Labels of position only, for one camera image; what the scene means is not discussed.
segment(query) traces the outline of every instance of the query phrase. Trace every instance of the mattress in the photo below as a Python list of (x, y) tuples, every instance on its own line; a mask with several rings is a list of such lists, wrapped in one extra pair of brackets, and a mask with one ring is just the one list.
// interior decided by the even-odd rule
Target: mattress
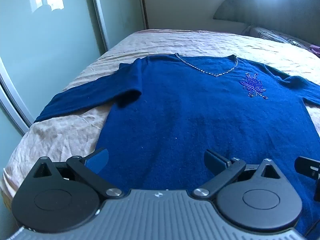
[[(139, 57), (176, 52), (182, 56), (225, 57), (236, 54), (320, 85), (319, 58), (291, 44), (230, 33), (145, 30), (128, 36), (102, 55), (64, 91), (112, 74), (119, 63), (132, 63)], [(59, 162), (66, 161), (72, 155), (92, 153), (110, 109), (111, 104), (105, 104), (33, 124), (3, 170), (0, 188), (6, 206), (10, 208), (12, 198), (39, 157), (49, 156), (53, 162)], [(307, 110), (320, 134), (320, 108), (307, 106)]]

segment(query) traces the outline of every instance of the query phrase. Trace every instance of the pink cloth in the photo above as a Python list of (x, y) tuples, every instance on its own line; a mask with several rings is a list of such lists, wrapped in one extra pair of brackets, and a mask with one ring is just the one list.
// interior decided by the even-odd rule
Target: pink cloth
[(316, 45), (311, 45), (310, 46), (311, 52), (313, 54), (315, 54), (317, 57), (320, 58), (320, 47), (316, 46)]

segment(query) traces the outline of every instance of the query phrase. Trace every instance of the sliding wardrobe door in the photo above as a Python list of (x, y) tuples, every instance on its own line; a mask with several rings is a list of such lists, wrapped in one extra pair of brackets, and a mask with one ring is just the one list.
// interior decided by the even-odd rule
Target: sliding wardrobe door
[(104, 52), (93, 0), (0, 0), (1, 83), (29, 124)]
[(141, 0), (95, 0), (95, 5), (107, 49), (145, 29)]

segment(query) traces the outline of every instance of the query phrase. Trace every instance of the gray ribbed plate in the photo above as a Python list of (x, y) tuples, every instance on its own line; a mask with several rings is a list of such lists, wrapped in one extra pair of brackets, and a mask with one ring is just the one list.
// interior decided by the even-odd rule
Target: gray ribbed plate
[(302, 240), (294, 229), (257, 235), (226, 223), (209, 201), (185, 190), (131, 190), (107, 200), (100, 213), (75, 230), (43, 234), (21, 228), (10, 240)]

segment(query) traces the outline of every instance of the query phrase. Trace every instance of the blue sweater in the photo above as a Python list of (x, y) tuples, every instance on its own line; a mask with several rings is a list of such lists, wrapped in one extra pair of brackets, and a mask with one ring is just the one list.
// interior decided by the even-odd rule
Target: blue sweater
[(234, 56), (182, 58), (186, 62), (173, 54), (120, 64), (113, 75), (56, 95), (36, 122), (116, 102), (96, 148), (109, 151), (99, 175), (123, 190), (190, 191), (213, 177), (203, 161), (208, 148), (250, 164), (271, 158), (303, 200), (297, 230), (304, 233), (319, 219), (320, 204), (313, 201), (314, 181), (294, 171), (294, 160), (320, 159), (304, 104), (320, 106), (319, 86), (241, 58), (231, 72), (209, 75), (230, 70)]

